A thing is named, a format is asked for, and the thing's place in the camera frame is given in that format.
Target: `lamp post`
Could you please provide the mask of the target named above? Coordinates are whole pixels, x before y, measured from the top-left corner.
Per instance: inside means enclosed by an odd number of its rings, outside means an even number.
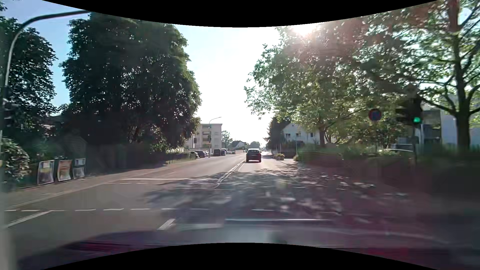
[[[4,162],[4,154],[3,154],[3,147],[1,145],[2,141],[2,136],[3,136],[3,126],[5,124],[4,121],[4,103],[5,103],[5,98],[6,92],[8,91],[8,80],[10,76],[10,66],[12,64],[12,56],[13,56],[13,49],[15,48],[15,42],[17,41],[18,37],[22,33],[22,31],[27,27],[29,24],[34,23],[36,21],[40,20],[45,20],[45,19],[51,19],[51,18],[58,18],[58,17],[64,17],[64,16],[71,16],[71,15],[78,15],[78,14],[84,14],[84,13],[90,13],[90,11],[86,10],[80,10],[80,11],[73,11],[73,12],[63,12],[63,13],[56,13],[56,14],[48,14],[48,15],[42,15],[38,17],[31,18],[30,20],[25,21],[23,24],[18,27],[18,29],[14,32],[13,39],[10,42],[10,47],[8,50],[8,54],[6,55],[6,63],[5,59],[2,59],[2,63],[0,63],[0,66],[5,64],[5,70],[0,72],[0,184],[3,184],[4,181],[4,169],[5,169],[5,162]],[[2,198],[0,198],[0,207],[1,208],[6,208],[6,199],[5,195],[2,191],[0,191],[0,195]],[[5,224],[5,217],[3,215],[4,209],[0,209],[0,224],[4,226]],[[9,237],[6,233],[6,229],[2,228],[0,229],[0,269],[9,269],[13,270],[16,268],[15,263],[13,262],[12,255],[10,253],[11,245],[9,244],[10,240]]]
[[[212,126],[210,125],[210,122],[212,121],[208,121],[208,143],[210,144],[210,155],[208,155],[208,157],[210,158],[212,156]]]

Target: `sun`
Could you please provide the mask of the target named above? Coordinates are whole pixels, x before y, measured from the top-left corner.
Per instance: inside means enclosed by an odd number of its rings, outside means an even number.
[[[291,25],[290,27],[295,31],[297,34],[306,36],[313,32],[318,24],[307,24],[307,25]]]

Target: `sky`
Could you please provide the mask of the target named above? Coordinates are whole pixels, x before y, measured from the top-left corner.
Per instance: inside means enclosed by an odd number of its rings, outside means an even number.
[[[76,8],[62,6],[42,0],[4,0],[7,11],[3,16],[14,17],[20,23],[36,16],[69,12]],[[59,106],[69,103],[69,92],[63,82],[59,64],[67,59],[70,50],[68,23],[72,19],[87,18],[88,15],[47,19],[31,24],[41,36],[52,45],[58,60],[51,67],[53,84],[57,95],[52,103]],[[267,128],[272,115],[264,115],[261,120],[247,108],[246,86],[248,73],[260,58],[262,44],[278,43],[279,35],[274,27],[205,27],[175,25],[188,40],[185,51],[191,62],[188,68],[195,72],[195,79],[202,93],[202,105],[196,116],[202,123],[222,123],[222,130],[230,132],[233,140],[247,143],[258,141],[265,145]]]

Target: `bush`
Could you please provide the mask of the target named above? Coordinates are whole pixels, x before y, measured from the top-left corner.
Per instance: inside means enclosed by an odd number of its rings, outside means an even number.
[[[30,157],[17,143],[8,138],[2,139],[2,147],[5,153],[5,182],[17,184],[30,174]]]

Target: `traffic light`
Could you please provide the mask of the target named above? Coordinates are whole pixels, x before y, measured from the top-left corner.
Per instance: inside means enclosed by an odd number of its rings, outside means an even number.
[[[19,107],[18,104],[14,104],[6,99],[3,100],[3,121],[4,126],[10,127],[15,122],[15,109]]]
[[[402,101],[395,109],[396,120],[406,125],[416,126],[422,123],[422,99],[419,96]]]

